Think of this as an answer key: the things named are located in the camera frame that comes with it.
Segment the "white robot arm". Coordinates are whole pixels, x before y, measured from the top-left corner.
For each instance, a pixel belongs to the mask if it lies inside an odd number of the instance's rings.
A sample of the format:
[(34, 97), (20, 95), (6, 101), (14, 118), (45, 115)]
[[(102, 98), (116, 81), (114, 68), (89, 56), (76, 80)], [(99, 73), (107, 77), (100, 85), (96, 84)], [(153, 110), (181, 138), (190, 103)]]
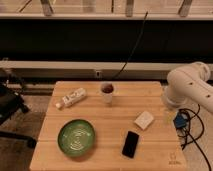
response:
[(177, 109), (191, 99), (213, 114), (213, 86), (207, 83), (210, 76), (210, 68), (203, 62), (171, 70), (167, 75), (168, 86), (162, 94), (163, 103), (169, 109)]

